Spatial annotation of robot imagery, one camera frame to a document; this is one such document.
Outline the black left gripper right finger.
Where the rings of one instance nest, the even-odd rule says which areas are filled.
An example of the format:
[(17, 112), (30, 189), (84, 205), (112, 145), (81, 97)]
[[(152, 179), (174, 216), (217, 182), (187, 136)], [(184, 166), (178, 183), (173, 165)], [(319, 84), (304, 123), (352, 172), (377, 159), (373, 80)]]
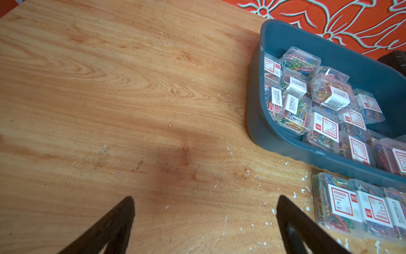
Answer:
[(284, 195), (278, 199), (277, 221), (288, 254), (306, 254), (307, 249), (313, 254), (349, 253)]

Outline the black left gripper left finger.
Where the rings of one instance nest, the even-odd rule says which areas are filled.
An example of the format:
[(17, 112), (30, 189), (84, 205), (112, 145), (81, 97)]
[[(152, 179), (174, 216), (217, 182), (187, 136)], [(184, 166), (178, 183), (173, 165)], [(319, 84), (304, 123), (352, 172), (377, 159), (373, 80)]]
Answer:
[(127, 196), (60, 253), (99, 254), (103, 250), (106, 254), (124, 254), (134, 218), (134, 200)]

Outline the blue plastic storage tray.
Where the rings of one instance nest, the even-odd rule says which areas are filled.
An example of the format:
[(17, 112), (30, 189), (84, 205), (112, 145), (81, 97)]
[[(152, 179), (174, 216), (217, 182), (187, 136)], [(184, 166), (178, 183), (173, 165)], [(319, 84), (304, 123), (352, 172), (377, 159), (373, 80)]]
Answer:
[(406, 190), (406, 179), (340, 155), (313, 147), (276, 124), (267, 110), (264, 90), (264, 55), (281, 57), (295, 46), (321, 59), (325, 65), (348, 74), (350, 84), (371, 92), (385, 116), (372, 130), (388, 138), (406, 133), (406, 78), (381, 62), (351, 51), (278, 20), (266, 20), (253, 52), (247, 90), (247, 127), (261, 148), (361, 181)]

